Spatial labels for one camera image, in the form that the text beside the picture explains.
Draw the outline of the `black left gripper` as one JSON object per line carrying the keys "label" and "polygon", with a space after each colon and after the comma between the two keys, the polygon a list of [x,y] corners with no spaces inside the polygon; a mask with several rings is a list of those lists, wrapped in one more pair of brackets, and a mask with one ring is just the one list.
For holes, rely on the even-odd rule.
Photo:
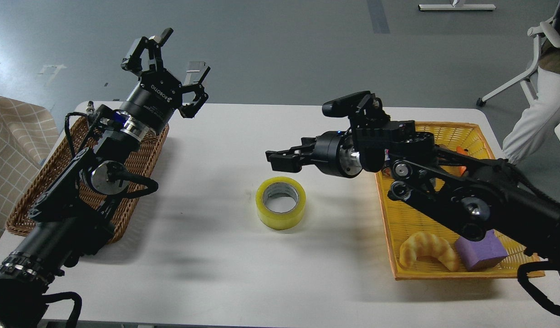
{"label": "black left gripper", "polygon": [[[146,125],[153,133],[161,133],[168,124],[174,111],[180,106],[182,118],[194,118],[209,99],[203,81],[210,71],[204,61],[188,63],[183,85],[164,68],[161,48],[174,32],[166,28],[160,35],[145,36],[133,41],[122,59],[121,68],[139,77],[132,93],[122,102],[120,112]],[[148,69],[143,70],[142,54],[148,54]],[[183,103],[183,94],[194,93],[191,102]]]}

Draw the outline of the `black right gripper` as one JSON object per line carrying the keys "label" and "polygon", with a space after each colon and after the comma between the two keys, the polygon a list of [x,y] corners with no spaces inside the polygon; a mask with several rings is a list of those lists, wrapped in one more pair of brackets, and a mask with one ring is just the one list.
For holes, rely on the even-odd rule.
{"label": "black right gripper", "polygon": [[303,137],[300,143],[284,151],[266,151],[272,170],[296,174],[313,165],[330,176],[356,176],[355,150],[348,133],[327,131],[317,137]]}

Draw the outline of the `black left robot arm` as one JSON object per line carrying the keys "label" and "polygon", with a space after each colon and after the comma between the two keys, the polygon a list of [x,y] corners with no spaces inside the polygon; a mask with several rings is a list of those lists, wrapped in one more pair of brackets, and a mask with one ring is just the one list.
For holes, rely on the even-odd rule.
{"label": "black left robot arm", "polygon": [[136,87],[116,110],[88,110],[89,129],[78,150],[66,133],[70,162],[29,209],[35,228],[0,264],[0,328],[36,328],[49,305],[64,300],[73,301],[66,327],[74,328],[81,296],[48,294],[49,285],[64,275],[63,267],[94,255],[112,238],[111,219],[123,199],[157,191],[158,183],[130,172],[126,160],[145,135],[159,135],[174,112],[194,118],[209,98],[205,62],[191,64],[184,82],[164,67],[161,50],[172,33],[167,28],[133,42],[121,67],[138,77]]}

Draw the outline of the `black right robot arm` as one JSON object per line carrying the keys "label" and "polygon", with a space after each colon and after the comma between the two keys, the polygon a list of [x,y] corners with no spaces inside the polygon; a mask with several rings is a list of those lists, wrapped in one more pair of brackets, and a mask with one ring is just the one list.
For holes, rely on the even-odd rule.
{"label": "black right robot arm", "polygon": [[453,232],[481,241],[490,229],[544,260],[524,265],[560,272],[560,203],[531,187],[505,159],[476,159],[437,145],[413,120],[394,121],[382,100],[362,91],[326,102],[322,114],[348,118],[345,131],[303,137],[301,145],[267,151],[274,171],[300,172],[314,165],[324,174],[353,178],[387,167],[388,197],[402,201]]}

